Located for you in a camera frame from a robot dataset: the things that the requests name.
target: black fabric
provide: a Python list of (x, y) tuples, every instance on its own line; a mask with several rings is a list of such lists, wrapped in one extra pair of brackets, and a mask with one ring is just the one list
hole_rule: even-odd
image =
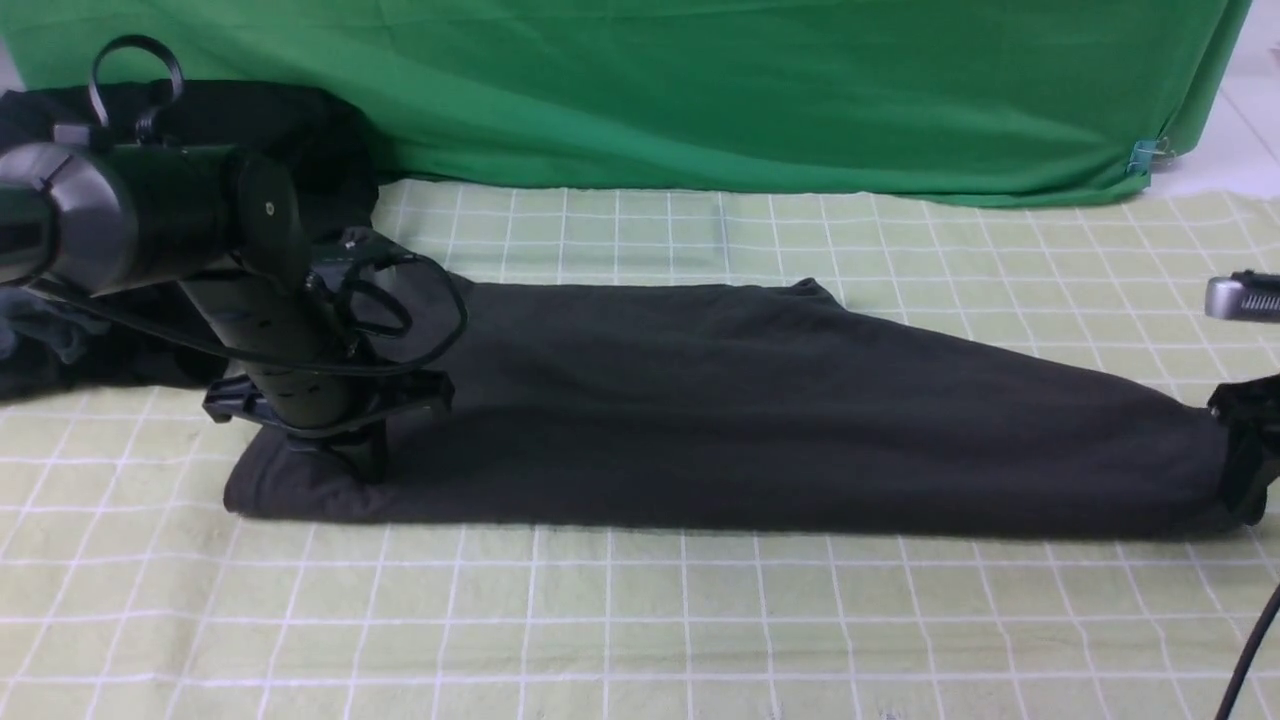
[[(168, 97), (169, 81), (108, 85), (101, 91), (116, 138), (131, 141), (133, 120)], [(96, 122), (84, 87), (6, 92), (0, 96), (0, 152), (52, 140), (56, 123)], [(160, 115), (159, 128), (183, 145), (241, 145), (282, 163), (292, 174), (303, 232), (312, 242), (372, 222), (378, 176), (366, 146), (367, 120), (325, 91), (269, 82), (188, 81), (182, 101)], [(216, 341), (174, 284), (100, 300)], [(29, 304), (14, 306), (29, 309)], [(68, 357), (47, 340), (63, 337), (64, 328), (65, 313), (56, 306), (20, 318), (0, 310), (0, 340), (10, 340), (8, 352), (0, 352), (0, 401), (82, 384), (200, 388), (227, 368), (224, 360), (118, 325), (79, 333), (76, 352)]]
[[(396, 296), (454, 320), (419, 266)], [(1239, 527), (1225, 429), (1133, 382), (859, 315), (817, 282), (471, 283), (438, 366), (453, 415), (390, 423), (392, 469), (355, 482), (262, 429), (229, 511), (330, 523), (517, 523), (1004, 537)]]

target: black cable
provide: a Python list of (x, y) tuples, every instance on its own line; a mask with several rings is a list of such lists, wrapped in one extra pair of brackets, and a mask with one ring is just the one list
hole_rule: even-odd
[(1271, 621), (1276, 619), (1277, 611), (1280, 611), (1280, 585), (1276, 585), (1275, 592), (1271, 593), (1271, 600), (1267, 601), (1262, 615), (1258, 615), (1258, 621), (1253, 625), (1253, 632), (1249, 633), (1249, 638), (1244, 642), (1244, 650), (1240, 652), (1240, 659), (1235, 662), (1231, 682), (1226, 684), (1222, 703), (1219, 706), (1213, 720), (1228, 720), (1231, 716), (1231, 710), (1235, 707), (1235, 701), (1240, 697), (1240, 689), (1244, 687), (1244, 680), (1249, 674), (1249, 666), (1253, 665), (1253, 657), (1257, 656), (1258, 648), (1262, 646), (1262, 638), (1266, 637), (1267, 629), (1271, 626)]
[[(366, 233), (372, 232), (374, 231), (370, 228), (347, 228), (343, 232), (344, 243), (356, 242), (358, 245), (366, 240)], [(413, 316), (404, 309), (404, 305), (396, 300), (396, 296), (392, 293), (369, 281), (362, 279), (360, 275), (366, 269), (371, 269), (376, 273), (394, 265), (413, 263), (416, 261), (415, 258), (416, 256), (413, 254), (397, 254), (381, 258), (371, 256), (352, 263), (351, 268), (343, 273), (342, 281), (338, 283), (338, 291), (333, 295), (333, 306), (334, 311), (338, 313), (338, 319), (346, 323), (351, 329), (365, 336), (398, 340), (408, 334), (410, 329), (413, 327)], [(356, 314), (352, 310), (352, 304), (355, 302), (357, 295), (364, 295), (370, 301), (380, 305), (399, 322), (399, 325), (383, 325), (379, 323), (357, 320)]]
[(388, 363), (385, 365), (358, 365), (358, 364), (335, 364), (335, 363), (305, 363), (293, 360), (282, 360), (279, 357), (273, 357), (270, 355), (262, 355), (257, 352), (248, 352), (244, 350), (236, 350), (225, 347), (214, 342), (206, 342), (200, 338), (195, 338), (170, 328), (152, 323), (143, 318), (140, 318), (132, 313), (125, 313), (115, 310), (110, 305), (100, 302), (93, 297), (69, 290), (61, 284), (37, 278), (27, 284), (29, 290), (40, 295), (45, 295), (65, 302), (67, 305), (76, 307), (77, 310), (91, 313), (113, 323), (118, 323), (127, 328), (132, 328), (141, 333), (155, 336), (166, 342), (174, 345), (180, 345), (183, 347), (189, 347), (192, 350), (206, 352), (209, 355), (216, 355), (219, 357), (225, 357), (228, 360), (238, 360), (241, 363), (248, 363), (253, 365), (270, 365), (275, 368), (288, 368), (291, 370), (298, 370), (303, 373), (319, 373), (326, 375), (346, 375), (346, 377), (362, 377), (362, 378), (384, 378), (390, 375), (401, 375), (412, 370), (416, 370), (429, 363), (438, 360), (453, 346), (454, 342), (462, 337), (462, 333), (467, 327), (467, 306), (466, 300), (462, 297), (462, 292), (458, 290), (453, 278), (449, 275), (448, 270), (440, 266), (439, 263), (426, 258), (424, 255), (406, 254), (399, 255), (393, 259), (385, 259), (380, 261), (371, 263), (375, 266), (392, 266), (392, 265), (404, 265), (412, 263), (426, 263), (433, 272), (435, 272), (444, 281), (444, 286), (449, 292), (449, 299), (453, 301), (453, 306), (458, 313), (458, 323), (452, 331), (430, 351), (422, 355), (404, 361), (404, 363)]

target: green fabric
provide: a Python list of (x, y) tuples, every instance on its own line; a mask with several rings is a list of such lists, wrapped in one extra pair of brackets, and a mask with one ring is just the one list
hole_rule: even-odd
[[(325, 87), (381, 167), (515, 187), (1110, 202), (1194, 147), (1248, 0), (32, 0), (28, 87), (141, 32), (191, 77)], [(106, 79), (160, 77), (141, 54)]]

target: dark gray cloth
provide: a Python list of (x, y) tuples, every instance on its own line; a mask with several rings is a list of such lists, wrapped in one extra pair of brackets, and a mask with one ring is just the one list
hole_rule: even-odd
[[(407, 360), (454, 322), (421, 266), (396, 296)], [(851, 313), (791, 287), (471, 283), (436, 366), (454, 413), (389, 425), (362, 486), (264, 429), (233, 512), (330, 523), (517, 523), (996, 537), (1239, 527), (1211, 413), (1100, 372)]]
[(92, 336), (104, 336), (111, 323), (63, 304), (49, 302), (17, 287), (0, 287), (0, 360), (17, 352), (20, 338), (45, 343), (64, 365), (79, 360)]

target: black strap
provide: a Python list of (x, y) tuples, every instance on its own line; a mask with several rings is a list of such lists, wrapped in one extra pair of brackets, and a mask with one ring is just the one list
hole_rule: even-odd
[(106, 105), (102, 102), (101, 92), (99, 92), (97, 72), (102, 60), (108, 55), (124, 47), (145, 50), (160, 59), (160, 61), (165, 64), (165, 68), (169, 69), (169, 100), (161, 105), (152, 105), (143, 110), (142, 114), (138, 115), (137, 123), (133, 126), (134, 137), (138, 142), (155, 142), (159, 140), (155, 127), (156, 117), (182, 99), (186, 82), (182, 76), (182, 65), (178, 64), (178, 58), (174, 56), (173, 51), (159, 40), (147, 37), (146, 35), (124, 35), (108, 42), (102, 50), (99, 51), (97, 56), (93, 58), (93, 67), (90, 70), (88, 77), (88, 100), (93, 105), (93, 113), (97, 114), (97, 122), (101, 123), (102, 127), (110, 127), (110, 115), (106, 111)]
[(1222, 383), (1208, 409), (1229, 432), (1221, 498), (1247, 525), (1262, 520), (1267, 488), (1280, 478), (1280, 375)]

